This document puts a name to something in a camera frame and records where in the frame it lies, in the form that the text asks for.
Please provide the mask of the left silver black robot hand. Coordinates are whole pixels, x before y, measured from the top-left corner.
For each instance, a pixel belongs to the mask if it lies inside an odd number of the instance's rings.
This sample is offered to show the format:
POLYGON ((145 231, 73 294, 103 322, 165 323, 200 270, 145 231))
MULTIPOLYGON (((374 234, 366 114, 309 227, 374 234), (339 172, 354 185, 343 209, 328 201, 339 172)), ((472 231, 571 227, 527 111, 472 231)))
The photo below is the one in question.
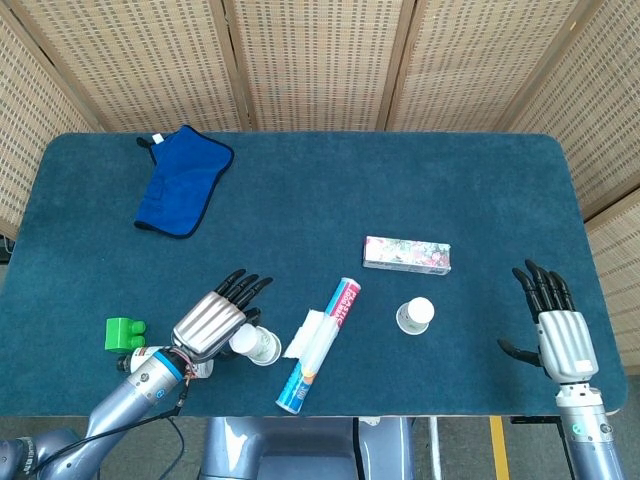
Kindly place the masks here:
POLYGON ((194 364, 204 363, 221 351, 244 325, 258 327, 261 310, 248 309, 253 299, 273 281, 272 277, 246 275, 239 269, 207 293, 173 328, 171 344, 194 364))

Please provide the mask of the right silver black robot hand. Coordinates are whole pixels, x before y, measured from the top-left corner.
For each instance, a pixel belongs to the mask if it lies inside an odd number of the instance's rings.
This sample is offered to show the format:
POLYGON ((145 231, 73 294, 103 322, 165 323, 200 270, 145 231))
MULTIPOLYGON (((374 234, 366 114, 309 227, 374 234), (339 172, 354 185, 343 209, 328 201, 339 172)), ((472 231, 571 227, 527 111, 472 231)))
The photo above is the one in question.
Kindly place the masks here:
POLYGON ((538 346, 535 351, 523 350, 499 339, 499 347, 509 357, 543 369, 558 385, 589 382, 599 365, 587 322, 566 281, 530 259, 525 267, 515 267, 512 273, 525 294, 538 346))

